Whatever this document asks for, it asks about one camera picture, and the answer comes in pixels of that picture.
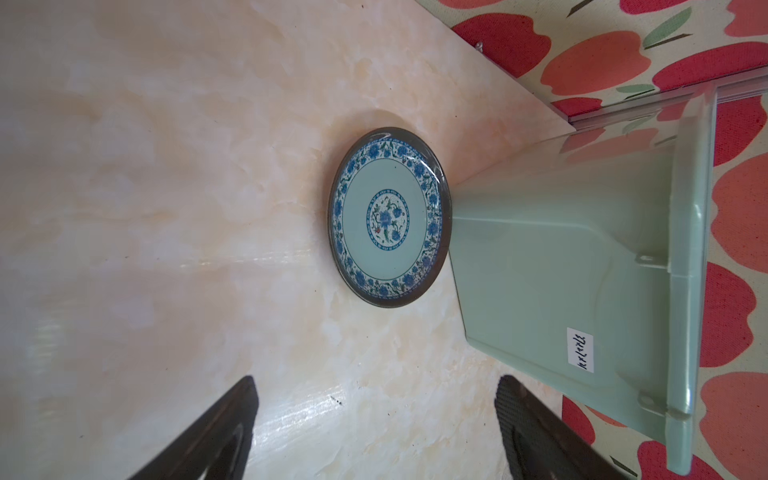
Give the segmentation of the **mint green plastic bin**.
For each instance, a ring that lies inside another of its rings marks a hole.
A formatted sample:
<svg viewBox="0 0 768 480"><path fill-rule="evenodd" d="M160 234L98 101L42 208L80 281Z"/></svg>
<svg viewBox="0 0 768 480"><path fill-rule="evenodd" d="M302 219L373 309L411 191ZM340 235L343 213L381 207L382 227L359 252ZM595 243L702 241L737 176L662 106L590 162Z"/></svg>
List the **mint green plastic bin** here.
<svg viewBox="0 0 768 480"><path fill-rule="evenodd" d="M452 191L468 343L693 462L717 95L672 122L537 143ZM594 337L595 371L567 361Z"/></svg>

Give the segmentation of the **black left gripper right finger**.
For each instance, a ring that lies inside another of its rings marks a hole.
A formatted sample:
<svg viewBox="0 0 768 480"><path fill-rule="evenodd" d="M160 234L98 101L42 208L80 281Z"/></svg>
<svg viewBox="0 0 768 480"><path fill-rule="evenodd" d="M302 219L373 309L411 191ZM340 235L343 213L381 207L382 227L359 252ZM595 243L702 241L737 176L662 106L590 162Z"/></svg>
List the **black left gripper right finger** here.
<svg viewBox="0 0 768 480"><path fill-rule="evenodd" d="M514 479L624 477L515 377L500 378L494 407Z"/></svg>

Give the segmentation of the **small blue patterned plate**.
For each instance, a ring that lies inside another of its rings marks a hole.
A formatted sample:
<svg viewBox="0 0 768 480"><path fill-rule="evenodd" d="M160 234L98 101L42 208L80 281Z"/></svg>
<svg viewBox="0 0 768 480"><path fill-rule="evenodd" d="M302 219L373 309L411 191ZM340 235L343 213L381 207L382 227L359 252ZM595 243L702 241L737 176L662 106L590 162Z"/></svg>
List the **small blue patterned plate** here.
<svg viewBox="0 0 768 480"><path fill-rule="evenodd" d="M398 308L439 275L452 233L452 200L429 146L396 127L375 129L344 155L331 183L327 230L346 285L362 300Z"/></svg>

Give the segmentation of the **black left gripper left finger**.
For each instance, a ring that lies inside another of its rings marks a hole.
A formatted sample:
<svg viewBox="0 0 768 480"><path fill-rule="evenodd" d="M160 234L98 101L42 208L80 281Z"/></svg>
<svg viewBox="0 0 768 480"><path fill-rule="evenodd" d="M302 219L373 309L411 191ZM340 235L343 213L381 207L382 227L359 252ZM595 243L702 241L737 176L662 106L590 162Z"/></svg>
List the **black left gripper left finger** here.
<svg viewBox="0 0 768 480"><path fill-rule="evenodd" d="M258 407L255 381L247 375L133 477L241 479Z"/></svg>

